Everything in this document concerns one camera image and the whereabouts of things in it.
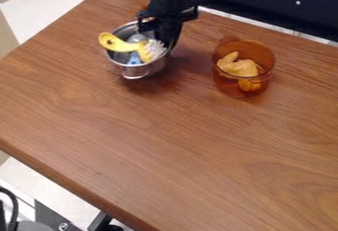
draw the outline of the wooden table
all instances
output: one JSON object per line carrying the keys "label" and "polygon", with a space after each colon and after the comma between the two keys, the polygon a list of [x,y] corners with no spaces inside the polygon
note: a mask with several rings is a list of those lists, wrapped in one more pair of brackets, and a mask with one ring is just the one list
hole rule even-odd
{"label": "wooden table", "polygon": [[[136,230],[338,230],[338,49],[202,14],[132,85],[97,37],[146,4],[86,0],[0,61],[1,149]],[[262,96],[213,84],[224,36],[276,53]]]}

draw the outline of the black cable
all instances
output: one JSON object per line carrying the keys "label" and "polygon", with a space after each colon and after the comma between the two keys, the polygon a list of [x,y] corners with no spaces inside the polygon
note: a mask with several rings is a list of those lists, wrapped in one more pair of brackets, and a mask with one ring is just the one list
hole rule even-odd
{"label": "black cable", "polygon": [[11,198],[12,203],[13,203],[13,212],[12,212],[12,217],[11,220],[8,224],[8,228],[7,231],[16,231],[17,230],[17,219],[18,219],[18,215],[19,215],[19,204],[18,204],[18,200],[15,197],[15,195],[13,193],[11,193],[10,191],[8,191],[7,189],[4,189],[3,187],[0,186],[0,193],[4,193],[5,195],[7,195],[9,198]]}

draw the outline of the yellow utensil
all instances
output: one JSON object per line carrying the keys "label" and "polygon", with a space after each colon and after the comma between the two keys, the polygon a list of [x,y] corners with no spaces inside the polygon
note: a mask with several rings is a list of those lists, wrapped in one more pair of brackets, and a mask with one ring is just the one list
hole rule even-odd
{"label": "yellow utensil", "polygon": [[156,39],[143,40],[138,43],[129,43],[109,33],[100,34],[99,43],[105,49],[114,52],[137,51],[140,59],[144,63],[149,63],[159,57],[166,50],[162,42]]}

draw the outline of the food item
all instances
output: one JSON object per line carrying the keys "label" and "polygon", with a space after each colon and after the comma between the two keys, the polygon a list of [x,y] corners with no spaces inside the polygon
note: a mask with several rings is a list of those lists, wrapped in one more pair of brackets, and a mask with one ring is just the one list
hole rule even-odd
{"label": "food item", "polygon": [[238,80],[238,86],[244,92],[255,92],[261,88],[261,83],[253,83],[249,79]]}
{"label": "food item", "polygon": [[220,59],[218,62],[217,62],[217,66],[223,70],[223,67],[226,66],[227,64],[229,63],[232,63],[234,62],[238,57],[238,52],[235,51],[235,52],[232,52],[228,55],[226,55],[224,58]]}
{"label": "food item", "polygon": [[[226,55],[217,62],[217,67],[233,76],[238,77],[257,77],[259,75],[258,65],[253,60],[239,60],[236,61],[239,53],[237,51]],[[225,74],[220,74],[228,79],[235,79]],[[239,88],[244,92],[255,92],[261,88],[261,83],[254,83],[250,79],[238,80]]]}

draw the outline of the tile floor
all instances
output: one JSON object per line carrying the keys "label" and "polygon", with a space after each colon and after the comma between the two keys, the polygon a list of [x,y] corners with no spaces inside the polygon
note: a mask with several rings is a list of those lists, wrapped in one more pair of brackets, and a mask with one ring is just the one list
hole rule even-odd
{"label": "tile floor", "polygon": [[[82,1],[83,0],[10,0],[0,4],[0,9],[3,11],[19,43],[24,43]],[[290,30],[229,15],[216,10],[206,8],[202,10],[222,15],[226,18],[249,22],[268,29],[288,34],[294,33]],[[323,38],[302,36],[328,43],[328,40]],[[9,158],[0,167],[0,183],[1,181],[2,183],[9,183],[15,189],[36,198],[46,206],[68,218],[83,230],[86,230],[89,223],[99,211],[76,195],[66,191],[13,158]]]}

